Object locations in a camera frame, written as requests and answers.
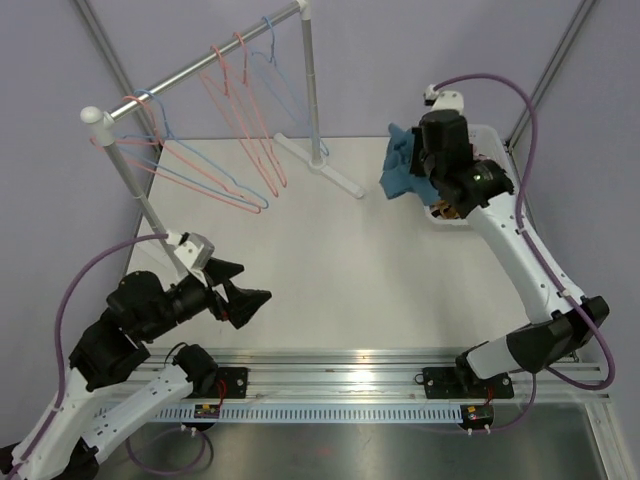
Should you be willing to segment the mustard tank top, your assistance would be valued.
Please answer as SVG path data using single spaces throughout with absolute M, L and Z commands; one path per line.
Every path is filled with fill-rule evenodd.
M 443 221 L 460 220 L 458 211 L 447 201 L 439 200 L 426 208 L 427 216 Z

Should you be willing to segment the pink hanger of mauve top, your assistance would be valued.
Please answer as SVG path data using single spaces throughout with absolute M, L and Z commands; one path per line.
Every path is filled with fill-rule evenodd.
M 255 120 L 257 121 L 257 125 L 259 128 L 259 131 L 262 133 L 262 139 L 261 142 L 265 142 L 265 145 L 263 146 L 263 150 L 265 151 L 267 158 L 269 159 L 272 168 L 274 169 L 274 172 L 279 180 L 279 183 L 281 184 L 282 187 L 286 188 L 288 186 L 288 179 L 286 177 L 286 174 L 282 168 L 282 165 L 279 162 L 279 159 L 277 158 L 277 155 L 274 151 L 274 147 L 273 147 L 273 143 L 272 143 L 272 139 L 271 136 L 269 135 L 269 132 L 266 128 L 266 125 L 264 123 L 263 117 L 262 117 L 262 113 L 258 107 L 258 103 L 254 94 L 254 90 L 252 88 L 251 85 L 251 77 L 250 77 L 250 73 L 249 73 L 249 49 L 246 46 L 246 43 L 244 41 L 243 36 L 239 33 L 239 32 L 234 32 L 233 33 L 234 37 L 238 40 L 239 45 L 243 51 L 243 55 L 244 55 L 244 59 L 243 59 L 243 80 L 242 83 L 247 91 L 247 94 L 249 96 L 249 101 L 251 104 L 251 107 L 253 109 L 253 116 L 255 118 Z

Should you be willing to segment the teal blue tank top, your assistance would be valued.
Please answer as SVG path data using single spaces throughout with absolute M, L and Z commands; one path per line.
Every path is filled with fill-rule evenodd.
M 437 190 L 426 177 L 410 173 L 415 136 L 395 123 L 388 125 L 389 142 L 382 166 L 379 184 L 388 200 L 404 194 L 416 194 L 424 206 L 440 200 Z

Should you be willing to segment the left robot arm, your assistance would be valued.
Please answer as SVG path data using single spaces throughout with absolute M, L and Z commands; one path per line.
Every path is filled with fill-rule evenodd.
M 166 405 L 189 396 L 226 394 L 213 357 L 182 346 L 152 381 L 106 413 L 100 407 L 150 356 L 148 344 L 209 311 L 240 329 L 268 302 L 268 290 L 242 289 L 232 279 L 240 264 L 211 259 L 201 275 L 169 289 L 150 271 L 125 276 L 107 308 L 82 334 L 63 369 L 63 382 L 36 427 L 1 450 L 9 479 L 92 479 L 136 430 Z

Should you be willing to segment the blue hanger of teal top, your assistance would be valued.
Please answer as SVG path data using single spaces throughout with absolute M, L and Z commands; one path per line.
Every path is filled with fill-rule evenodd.
M 267 16 L 262 20 L 271 35 L 269 52 L 249 48 L 250 64 L 263 85 L 272 97 L 286 112 L 288 117 L 297 125 L 304 126 L 312 134 L 309 109 L 303 105 L 302 96 L 294 88 L 286 73 L 280 68 L 277 59 L 277 37 L 273 23 Z

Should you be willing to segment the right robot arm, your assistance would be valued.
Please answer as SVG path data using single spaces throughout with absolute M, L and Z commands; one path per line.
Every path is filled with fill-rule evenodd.
M 489 246 L 514 285 L 528 324 L 481 343 L 455 360 L 456 380 L 470 393 L 512 371 L 536 374 L 585 346 L 610 313 L 562 271 L 527 219 L 517 212 L 506 170 L 474 154 L 468 123 L 456 110 L 426 113 L 412 129 L 410 169 L 421 172 Z

